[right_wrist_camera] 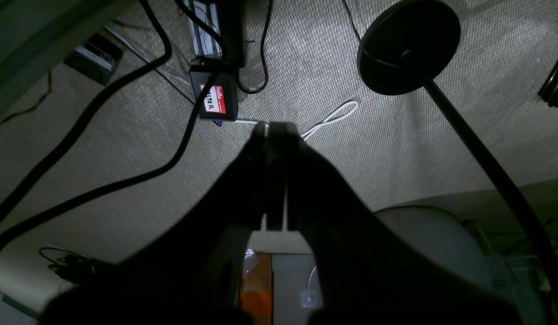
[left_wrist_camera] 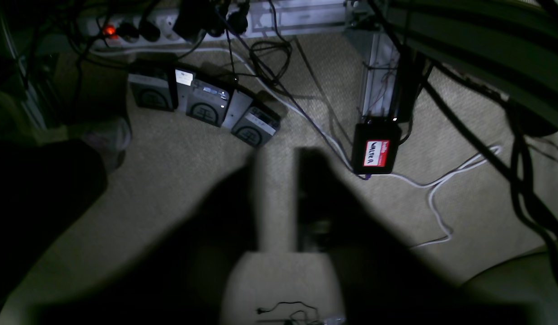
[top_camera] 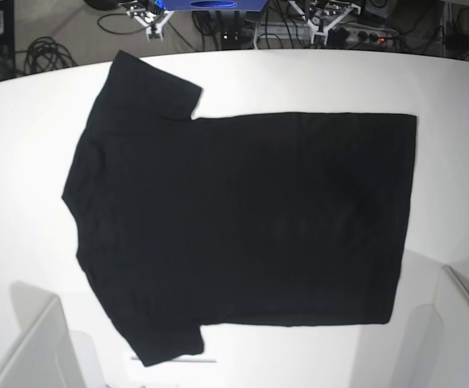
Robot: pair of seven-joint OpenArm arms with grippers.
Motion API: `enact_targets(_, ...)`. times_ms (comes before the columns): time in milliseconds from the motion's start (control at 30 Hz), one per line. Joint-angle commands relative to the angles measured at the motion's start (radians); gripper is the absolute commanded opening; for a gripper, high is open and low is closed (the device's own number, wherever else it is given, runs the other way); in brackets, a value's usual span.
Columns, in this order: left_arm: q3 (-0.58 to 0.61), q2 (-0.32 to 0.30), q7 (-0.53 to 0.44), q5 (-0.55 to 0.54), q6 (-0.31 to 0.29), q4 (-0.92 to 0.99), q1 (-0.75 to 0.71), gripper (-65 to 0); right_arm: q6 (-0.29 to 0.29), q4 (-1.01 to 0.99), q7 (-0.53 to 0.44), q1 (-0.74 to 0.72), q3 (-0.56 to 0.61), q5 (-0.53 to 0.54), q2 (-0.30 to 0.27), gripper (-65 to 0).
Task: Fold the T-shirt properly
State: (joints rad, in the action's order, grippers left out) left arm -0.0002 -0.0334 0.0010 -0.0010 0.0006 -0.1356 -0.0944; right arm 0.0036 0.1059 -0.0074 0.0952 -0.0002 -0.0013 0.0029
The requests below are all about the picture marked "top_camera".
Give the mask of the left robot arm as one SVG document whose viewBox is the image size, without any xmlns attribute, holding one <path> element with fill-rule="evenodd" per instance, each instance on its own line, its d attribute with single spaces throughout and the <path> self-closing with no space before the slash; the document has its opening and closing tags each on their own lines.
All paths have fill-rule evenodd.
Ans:
<svg viewBox="0 0 469 388">
<path fill-rule="evenodd" d="M 328 35 L 343 23 L 357 19 L 363 7 L 346 1 L 288 1 L 294 37 L 310 44 L 326 44 Z"/>
</svg>

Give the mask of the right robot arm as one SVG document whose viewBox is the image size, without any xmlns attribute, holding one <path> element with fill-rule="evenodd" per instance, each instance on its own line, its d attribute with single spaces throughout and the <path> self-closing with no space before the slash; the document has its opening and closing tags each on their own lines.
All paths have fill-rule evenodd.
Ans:
<svg viewBox="0 0 469 388">
<path fill-rule="evenodd" d="M 163 1 L 132 0 L 119 1 L 118 4 L 128 17 L 141 24 L 147 40 L 163 40 L 163 28 L 174 14 L 174 11 L 166 9 Z"/>
</svg>

